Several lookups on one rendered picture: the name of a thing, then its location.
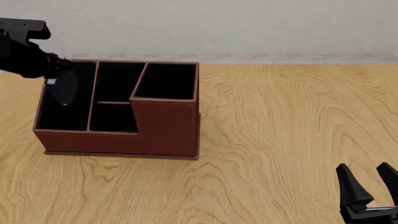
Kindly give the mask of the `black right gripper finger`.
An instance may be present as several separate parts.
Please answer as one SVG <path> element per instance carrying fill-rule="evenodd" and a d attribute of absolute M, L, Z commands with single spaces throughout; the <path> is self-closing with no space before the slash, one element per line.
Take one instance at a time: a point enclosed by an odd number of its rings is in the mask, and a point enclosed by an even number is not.
<path fill-rule="evenodd" d="M 336 174 L 340 186 L 340 207 L 366 207 L 374 200 L 374 197 L 356 180 L 346 164 L 338 165 Z"/>
<path fill-rule="evenodd" d="M 386 185 L 394 205 L 398 207 L 398 171 L 387 162 L 382 162 L 376 169 Z"/>

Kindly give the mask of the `red-brown desk caddy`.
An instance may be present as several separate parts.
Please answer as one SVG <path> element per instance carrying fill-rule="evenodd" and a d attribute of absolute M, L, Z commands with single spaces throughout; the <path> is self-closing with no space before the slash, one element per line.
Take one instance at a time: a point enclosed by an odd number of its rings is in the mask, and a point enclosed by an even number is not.
<path fill-rule="evenodd" d="M 74 70 L 71 106 L 43 86 L 33 132 L 46 154 L 198 158 L 198 63 L 83 59 Z"/>

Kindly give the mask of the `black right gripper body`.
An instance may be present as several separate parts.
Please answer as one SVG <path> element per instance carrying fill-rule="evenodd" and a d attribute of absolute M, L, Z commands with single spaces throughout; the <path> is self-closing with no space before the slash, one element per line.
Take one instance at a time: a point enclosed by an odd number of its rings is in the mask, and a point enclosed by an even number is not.
<path fill-rule="evenodd" d="M 398 206 L 340 205 L 345 224 L 398 224 Z"/>

